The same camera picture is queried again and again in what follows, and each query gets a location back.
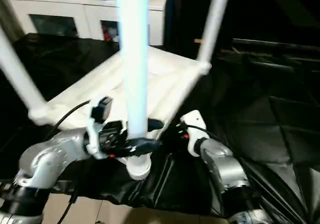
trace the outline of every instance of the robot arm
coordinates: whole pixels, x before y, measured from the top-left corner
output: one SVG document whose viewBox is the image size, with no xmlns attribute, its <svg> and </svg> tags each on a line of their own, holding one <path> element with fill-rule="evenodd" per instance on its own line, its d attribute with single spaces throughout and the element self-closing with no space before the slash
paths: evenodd
<svg viewBox="0 0 320 224">
<path fill-rule="evenodd" d="M 94 156 L 123 158 L 140 156 L 154 151 L 161 143 L 146 138 L 127 140 L 121 121 L 103 123 L 101 117 L 106 105 L 103 99 L 93 106 L 90 128 L 62 131 L 46 142 L 29 147 L 21 156 L 19 171 L 10 188 L 2 187 L 4 199 L 0 208 L 0 224 L 40 224 L 43 209 L 50 190 L 66 167 L 76 161 Z M 151 130 L 163 127 L 163 123 L 150 120 Z"/>
<path fill-rule="evenodd" d="M 248 177 L 234 157 L 232 151 L 223 143 L 209 138 L 205 132 L 191 128 L 205 129 L 200 112 L 194 110 L 181 118 L 189 133 L 188 150 L 191 155 L 204 161 L 210 176 L 221 194 L 225 216 L 230 224 L 270 224 L 267 214 L 259 207 Z"/>
</svg>

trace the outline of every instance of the cabinet door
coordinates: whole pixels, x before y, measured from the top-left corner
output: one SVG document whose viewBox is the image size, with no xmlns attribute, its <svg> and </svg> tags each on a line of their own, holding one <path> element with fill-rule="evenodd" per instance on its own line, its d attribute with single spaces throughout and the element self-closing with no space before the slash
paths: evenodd
<svg viewBox="0 0 320 224">
<path fill-rule="evenodd" d="M 82 4 L 11 0 L 25 33 L 46 33 L 90 38 Z"/>
<path fill-rule="evenodd" d="M 85 12 L 93 39 L 118 41 L 118 8 L 85 5 Z M 149 44 L 163 43 L 163 11 L 149 10 Z"/>
</svg>

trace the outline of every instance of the tiled floor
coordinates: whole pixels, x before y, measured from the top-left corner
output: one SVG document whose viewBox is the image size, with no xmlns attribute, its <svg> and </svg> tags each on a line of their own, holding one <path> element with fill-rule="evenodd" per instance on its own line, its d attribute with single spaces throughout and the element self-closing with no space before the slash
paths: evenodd
<svg viewBox="0 0 320 224">
<path fill-rule="evenodd" d="M 51 194 L 44 209 L 43 224 L 56 224 L 68 205 L 69 196 Z M 175 212 L 116 206 L 107 201 L 78 198 L 70 208 L 64 224 L 226 224 L 222 219 Z"/>
</svg>

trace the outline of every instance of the white pvc pipe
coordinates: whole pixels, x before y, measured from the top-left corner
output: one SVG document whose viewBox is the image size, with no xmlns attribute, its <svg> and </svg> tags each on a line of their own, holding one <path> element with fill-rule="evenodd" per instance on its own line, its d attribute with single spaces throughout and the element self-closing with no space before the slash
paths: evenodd
<svg viewBox="0 0 320 224">
<path fill-rule="evenodd" d="M 0 68 L 28 110 L 45 108 L 46 101 L 29 77 L 1 27 Z"/>
<path fill-rule="evenodd" d="M 147 55 L 149 0 L 117 0 L 120 47 L 124 66 L 128 138 L 145 137 L 147 123 Z M 144 179 L 151 167 L 149 155 L 128 158 L 126 168 L 135 180 Z"/>
<path fill-rule="evenodd" d="M 197 60 L 210 62 L 228 0 L 211 0 Z"/>
</svg>

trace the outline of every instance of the black fabric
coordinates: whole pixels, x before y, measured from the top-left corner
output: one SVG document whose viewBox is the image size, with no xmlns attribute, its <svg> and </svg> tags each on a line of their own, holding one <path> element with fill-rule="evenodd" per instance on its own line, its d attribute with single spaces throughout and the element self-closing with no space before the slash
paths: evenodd
<svg viewBox="0 0 320 224">
<path fill-rule="evenodd" d="M 104 41 L 28 35 L 15 44 L 25 67 L 47 100 L 80 79 L 116 50 Z M 317 65 L 271 57 L 223 56 L 212 62 L 182 105 L 181 115 L 198 109 L 240 157 L 261 206 L 275 223 L 320 223 L 318 153 L 320 70 Z M 50 127 L 37 127 L 4 77 L 0 181 L 10 182 L 18 159 Z M 203 163 L 170 130 L 152 156 L 149 176 L 133 181 L 116 160 L 93 163 L 81 196 L 115 204 L 201 215 L 224 215 L 220 196 Z M 70 194 L 83 163 L 73 163 L 53 192 Z"/>
</svg>

